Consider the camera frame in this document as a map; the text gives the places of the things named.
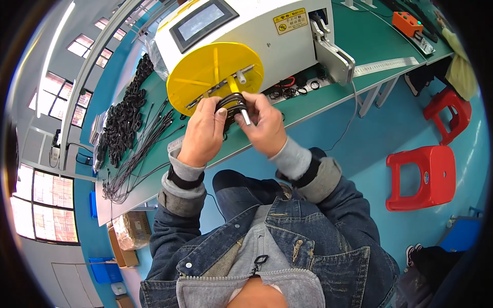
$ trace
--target fingernail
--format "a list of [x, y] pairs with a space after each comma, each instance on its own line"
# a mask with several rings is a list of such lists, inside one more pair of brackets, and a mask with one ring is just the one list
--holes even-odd
[[228, 111], [226, 110], [226, 108], [221, 108], [219, 109], [219, 115], [224, 117], [226, 116], [226, 114], [228, 113]]

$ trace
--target red plastic stool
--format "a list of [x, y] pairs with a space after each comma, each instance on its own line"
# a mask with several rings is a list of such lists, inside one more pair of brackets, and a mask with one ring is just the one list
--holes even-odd
[[[400, 166], [415, 163], [421, 184], [414, 196], [400, 196]], [[392, 195], [385, 202], [389, 211], [409, 211], [450, 202], [456, 192], [456, 159], [452, 149], [432, 145], [387, 156], [392, 169]]]
[[[450, 120], [450, 133], [447, 132], [445, 126], [438, 113], [445, 107], [448, 107], [452, 113], [452, 120]], [[471, 103], [461, 99], [457, 94], [446, 87], [440, 93], [435, 95], [431, 102], [423, 110], [423, 115], [426, 120], [433, 119], [436, 127], [442, 134], [442, 141], [440, 145], [447, 145], [460, 133], [462, 133], [469, 122], [471, 121]]]

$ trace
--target white machine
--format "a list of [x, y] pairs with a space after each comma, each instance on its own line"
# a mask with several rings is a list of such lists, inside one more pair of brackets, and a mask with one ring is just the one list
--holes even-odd
[[335, 45], [328, 0], [190, 0], [159, 24], [155, 39], [170, 74], [197, 48], [244, 44], [263, 65], [259, 91], [317, 62], [343, 86], [354, 71], [354, 59]]

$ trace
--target red wire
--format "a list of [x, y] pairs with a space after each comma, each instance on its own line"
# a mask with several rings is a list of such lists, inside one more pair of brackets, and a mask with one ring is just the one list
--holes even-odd
[[294, 81], [295, 81], [295, 80], [294, 80], [294, 77], [293, 77], [293, 76], [291, 76], [291, 77], [286, 78], [285, 80], [288, 80], [288, 79], [291, 79], [291, 80], [292, 80], [292, 82], [291, 82], [290, 84], [284, 84], [284, 85], [279, 85], [279, 84], [276, 84], [276, 85], [274, 85], [274, 86], [275, 86], [275, 87], [281, 87], [281, 88], [288, 88], [288, 87], [292, 86], [292, 85], [294, 84]]

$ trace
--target yellow reel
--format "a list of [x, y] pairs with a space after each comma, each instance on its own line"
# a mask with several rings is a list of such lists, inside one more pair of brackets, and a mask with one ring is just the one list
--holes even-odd
[[[253, 65], [244, 73], [246, 83], [241, 84], [231, 75]], [[240, 43], [212, 43], [187, 54], [173, 69], [166, 82], [171, 105], [180, 113], [192, 116], [196, 105], [186, 106], [213, 86], [228, 79], [228, 84], [210, 96], [224, 97], [232, 92], [256, 93], [264, 79], [264, 67], [257, 53]]]

